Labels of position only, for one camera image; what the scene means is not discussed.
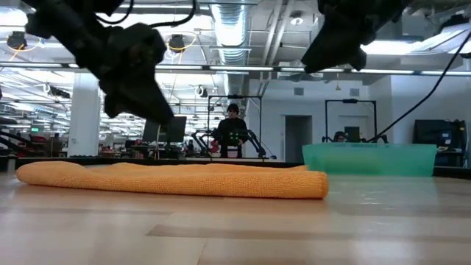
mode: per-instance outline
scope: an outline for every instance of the black cable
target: black cable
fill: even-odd
[[[415,106],[413,106],[410,110],[406,111],[406,113],[404,113],[401,117],[399,117],[397,120],[395,120],[393,123],[391,123],[391,125],[389,125],[386,129],[384,129],[382,132],[380,132],[378,135],[376,135],[375,137],[369,139],[367,141],[367,143],[371,143],[372,141],[376,141],[378,140],[385,132],[387,132],[389,129],[391,129],[394,125],[396,125],[397,122],[399,122],[400,120],[404,119],[407,115],[409,115],[412,111],[414,111],[415,109],[417,109],[423,102],[425,102],[425,100],[427,100],[429,97],[432,96],[433,92],[435,92],[435,90],[439,87],[440,83],[442,82],[443,78],[445,77],[445,75],[447,74],[448,70],[450,70],[451,68],[451,65],[453,64],[453,62],[455,61],[456,57],[458,57],[458,54],[461,52],[461,50],[464,48],[464,46],[466,45],[466,43],[468,42],[468,40],[470,39],[471,37],[471,31],[468,33],[468,36],[464,39],[463,43],[460,45],[460,47],[458,48],[458,50],[455,52],[455,54],[453,55],[453,57],[451,58],[450,62],[448,63],[447,67],[445,67],[445,69],[443,70],[443,73],[442,75],[440,75],[440,78],[438,79],[438,81],[436,81],[436,84],[434,85],[434,87],[432,88],[432,90],[427,94],[427,96],[425,96],[422,100],[420,100],[417,104],[415,104]]]
[[[160,23],[153,23],[153,24],[150,24],[149,26],[151,28],[155,28],[155,27],[175,27],[175,26],[179,26],[181,24],[185,24],[186,22],[190,21],[193,16],[194,16],[194,13],[196,12],[196,0],[192,0],[191,1],[192,3],[192,7],[191,7],[191,11],[190,13],[188,14],[188,16],[182,20],[179,20],[179,21],[169,21],[169,22],[160,22]]]
[[[117,21],[108,21],[104,18],[100,18],[99,16],[95,15],[96,16],[96,19],[98,19],[99,21],[103,22],[103,23],[106,23],[106,24],[109,24],[109,25],[117,25],[117,24],[120,24],[122,23],[123,21],[125,21],[127,19],[127,17],[130,16],[131,12],[132,12],[132,9],[134,8],[134,0],[131,0],[130,1],[130,6],[127,8],[127,11],[126,11],[126,15],[124,15],[124,17],[122,17],[121,19],[117,20]]]

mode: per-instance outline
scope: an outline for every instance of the table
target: table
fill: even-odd
[[[330,176],[325,201],[30,186],[0,175],[2,265],[471,263],[471,182]]]

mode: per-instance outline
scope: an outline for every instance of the ceiling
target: ceiling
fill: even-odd
[[[221,48],[216,34],[214,32],[213,17],[211,16],[208,5],[211,3],[245,3],[248,9],[248,43],[243,47],[249,51],[249,65],[259,66],[263,64],[263,52],[266,47],[266,39],[269,35],[269,29],[272,24],[276,25],[275,36],[279,32],[280,25],[285,16],[284,10],[287,8],[286,1],[281,7],[280,17],[274,18],[274,9],[277,0],[206,0],[200,1],[200,12],[195,15],[190,22],[177,27],[161,27],[160,34],[164,40],[174,34],[184,36],[187,49],[180,55],[172,52],[166,53],[166,58],[162,64],[185,64],[185,65],[218,65],[219,50]],[[300,18],[303,22],[299,25],[289,23],[287,19],[286,28],[280,39],[280,48],[274,57],[274,64],[285,63],[291,66],[297,65],[305,50],[314,39],[320,26],[320,14],[316,8],[317,1],[294,1],[292,10],[301,11]],[[137,5],[134,13],[120,24],[128,27],[134,23],[141,22],[151,24],[162,21],[179,20],[186,17],[185,13],[189,9],[185,8],[188,1],[153,1],[136,0]],[[152,8],[143,8],[145,4],[153,4]],[[405,11],[403,19],[398,24],[387,25],[378,33],[378,38],[394,40],[398,30],[400,35],[418,36],[428,39],[437,31],[438,26],[446,21],[456,12],[467,12],[468,1],[445,1],[445,0],[416,0]],[[123,16],[126,12],[125,6],[113,14],[108,20],[114,21]],[[11,5],[6,8],[0,7],[0,62],[12,60],[14,62],[53,62],[53,63],[74,63],[74,57],[55,39],[38,40],[37,37],[27,35],[28,52],[15,51],[6,44],[8,35],[13,30],[23,31],[23,26],[27,22],[26,16],[21,10],[11,9]],[[420,55],[409,55],[402,51],[396,54],[388,54],[392,49],[374,46],[366,47],[369,57],[367,68],[372,69],[421,69],[437,70],[443,69],[446,62],[451,58],[448,51],[445,52],[422,52]],[[393,48],[397,48],[397,43],[393,43]],[[461,60],[457,60],[454,67],[462,65]],[[249,78],[258,79],[258,75]],[[225,95],[224,74],[171,74],[157,73],[155,75],[160,88],[175,105],[174,112],[188,117],[187,128],[192,131],[204,128],[206,125],[208,103],[206,98],[201,98],[195,93],[196,88],[205,88],[209,95]],[[358,82],[361,85],[367,85],[367,80],[371,82],[371,76],[368,75],[348,75],[348,77],[338,77],[325,75],[325,79],[341,79]],[[67,133],[68,121],[70,116],[71,103],[68,99],[57,98],[48,92],[49,86],[53,86],[73,95],[74,72],[73,71],[35,71],[34,69],[4,68],[0,72],[1,89],[3,91],[2,100],[20,100],[27,103],[3,103],[1,104],[1,114],[3,117],[9,116],[22,124],[22,130],[30,124],[43,125],[46,133]],[[283,98],[281,91],[284,82],[274,78],[271,85],[267,88],[267,96],[274,98]],[[319,95],[313,93],[307,98],[315,98]],[[224,103],[220,101],[221,107],[216,107],[211,116],[211,126],[215,127],[219,119],[224,118]],[[102,137],[109,133],[120,135],[137,136],[143,131],[145,121],[130,114],[122,114],[117,119],[108,119],[102,114],[101,131]]]

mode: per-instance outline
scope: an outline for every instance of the wooden table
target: wooden table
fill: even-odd
[[[325,201],[24,185],[0,176],[0,264],[471,264],[471,182],[330,176]]]

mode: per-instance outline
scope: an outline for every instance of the translucent container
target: translucent container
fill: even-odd
[[[308,170],[328,174],[431,176],[433,144],[311,144],[302,148]]]

